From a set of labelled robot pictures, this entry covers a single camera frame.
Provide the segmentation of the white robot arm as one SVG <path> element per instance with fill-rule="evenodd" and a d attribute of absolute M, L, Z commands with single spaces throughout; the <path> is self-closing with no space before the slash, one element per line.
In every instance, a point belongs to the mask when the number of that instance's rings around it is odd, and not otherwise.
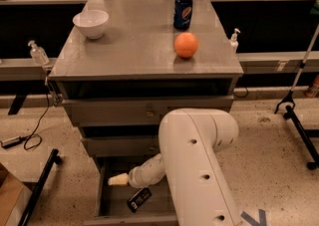
<path fill-rule="evenodd" d="M 215 151 L 239 135 L 227 112 L 178 109 L 159 124 L 159 153 L 108 179 L 109 185 L 144 188 L 166 179 L 179 226 L 240 226 L 241 217 Z"/>

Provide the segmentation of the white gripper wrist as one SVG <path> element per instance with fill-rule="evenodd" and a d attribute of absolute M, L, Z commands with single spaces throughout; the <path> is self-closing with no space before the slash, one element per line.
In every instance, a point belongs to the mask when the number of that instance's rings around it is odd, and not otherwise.
<path fill-rule="evenodd" d="M 144 188 L 149 186 L 146 179 L 143 177 L 143 170 L 140 166 L 133 168 L 129 172 L 129 175 L 121 173 L 108 179 L 108 184 L 110 186 L 126 186 L 128 183 L 133 188 Z"/>

